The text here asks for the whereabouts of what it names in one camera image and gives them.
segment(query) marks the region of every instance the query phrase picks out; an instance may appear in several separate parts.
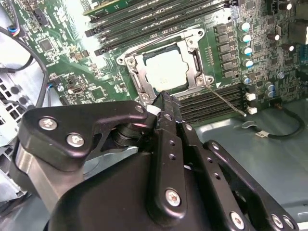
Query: screw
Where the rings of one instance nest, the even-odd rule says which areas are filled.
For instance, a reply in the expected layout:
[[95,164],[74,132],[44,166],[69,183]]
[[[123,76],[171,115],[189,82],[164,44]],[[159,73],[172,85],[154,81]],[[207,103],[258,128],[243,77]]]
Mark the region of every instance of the screw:
[[169,115],[169,114],[164,114],[164,117],[165,117],[167,120],[172,121],[171,115]]
[[176,191],[172,189],[166,190],[166,199],[169,204],[171,204],[174,207],[177,207],[181,203],[180,196],[177,194]]
[[236,212],[231,212],[230,217],[231,217],[232,222],[235,224],[235,226],[238,229],[243,230],[245,228],[245,224],[242,218]]
[[216,144],[216,143],[212,143],[212,146],[213,146],[213,148],[215,148],[216,150],[219,150],[219,147],[218,147],[218,145]]
[[281,220],[275,214],[272,214],[271,218],[273,219],[274,223],[277,225],[278,228],[280,228],[280,229],[283,228],[283,223],[281,222]]
[[293,230],[295,229],[294,224],[292,223],[292,221],[288,217],[283,216],[283,219],[284,219],[285,223],[287,223],[287,225],[290,226],[291,229],[293,229]]
[[57,122],[50,118],[41,119],[38,124],[42,129],[47,131],[55,130],[58,126]]
[[140,105],[135,106],[135,109],[140,113],[144,112],[144,109]]
[[189,131],[192,130],[192,127],[191,127],[189,124],[185,124],[185,127],[186,127]]
[[79,134],[70,134],[67,136],[66,141],[69,145],[79,148],[84,145],[85,141]]
[[64,87],[62,85],[57,86],[58,92],[64,91]]

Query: capacitor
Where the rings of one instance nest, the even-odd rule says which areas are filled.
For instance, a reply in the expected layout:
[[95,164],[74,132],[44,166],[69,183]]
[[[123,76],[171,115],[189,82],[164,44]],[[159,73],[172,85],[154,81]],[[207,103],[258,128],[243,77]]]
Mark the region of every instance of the capacitor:
[[250,28],[250,24],[249,23],[247,23],[247,22],[241,22],[240,24],[239,24],[239,29],[241,30],[241,31],[248,31],[249,30],[249,28]]
[[267,82],[265,84],[265,89],[268,90],[268,91],[274,91],[275,90],[275,85],[272,84],[271,82]]
[[284,72],[279,72],[279,73],[277,74],[277,78],[278,78],[278,79],[283,79],[283,78],[284,78]]
[[247,67],[247,68],[250,68],[254,65],[254,62],[252,60],[249,60],[249,59],[245,59],[243,61],[243,66]]
[[274,98],[275,92],[270,91],[270,90],[266,90],[266,91],[265,91],[265,95],[266,95],[268,98]]
[[292,52],[292,51],[294,51],[295,47],[291,44],[283,44],[283,45],[281,45],[281,48],[285,51]]
[[251,36],[250,35],[241,35],[240,41],[248,43],[251,41]]
[[242,54],[250,56],[252,53],[252,49],[250,47],[243,47],[241,49]]
[[243,82],[244,84],[249,84],[249,83],[250,83],[250,78],[248,78],[248,76],[243,76],[242,82]]
[[282,11],[289,11],[290,9],[292,9],[292,4],[291,3],[280,3],[279,4],[279,10],[282,10]]
[[273,41],[278,41],[280,39],[280,35],[277,34],[268,34],[268,39]]

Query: cpu socket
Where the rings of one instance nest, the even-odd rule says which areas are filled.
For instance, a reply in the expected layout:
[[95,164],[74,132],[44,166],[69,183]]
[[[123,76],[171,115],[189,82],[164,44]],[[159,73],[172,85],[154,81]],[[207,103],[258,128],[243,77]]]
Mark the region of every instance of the cpu socket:
[[214,82],[204,74],[198,41],[201,28],[185,29],[126,50],[117,58],[126,65],[144,105],[166,90],[176,97],[190,95]]

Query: black metal bracket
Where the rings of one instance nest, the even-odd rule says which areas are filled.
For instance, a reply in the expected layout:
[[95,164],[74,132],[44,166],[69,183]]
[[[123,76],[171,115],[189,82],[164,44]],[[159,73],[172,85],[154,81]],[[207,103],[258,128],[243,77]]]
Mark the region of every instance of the black metal bracket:
[[[160,227],[181,226],[194,206],[188,203],[185,184],[183,166],[189,166],[213,230],[298,230],[291,216],[218,142],[199,141],[182,120],[179,105],[162,92],[153,103],[155,115],[132,101],[35,109],[25,113],[18,136],[25,151],[60,171],[77,171],[93,150],[103,154],[135,145],[139,152],[151,153],[144,206]],[[42,118],[53,119],[58,127],[42,129]],[[80,135],[84,144],[70,146],[69,134]]]

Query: robotic arm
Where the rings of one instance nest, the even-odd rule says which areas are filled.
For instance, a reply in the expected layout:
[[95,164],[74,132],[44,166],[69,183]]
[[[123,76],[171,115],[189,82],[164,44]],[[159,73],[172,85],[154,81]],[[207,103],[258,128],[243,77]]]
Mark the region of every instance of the robotic arm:
[[[134,101],[25,113],[11,177],[51,212],[47,231],[298,230],[291,216],[216,141],[201,144],[180,102]],[[83,181],[86,160],[139,152]]]

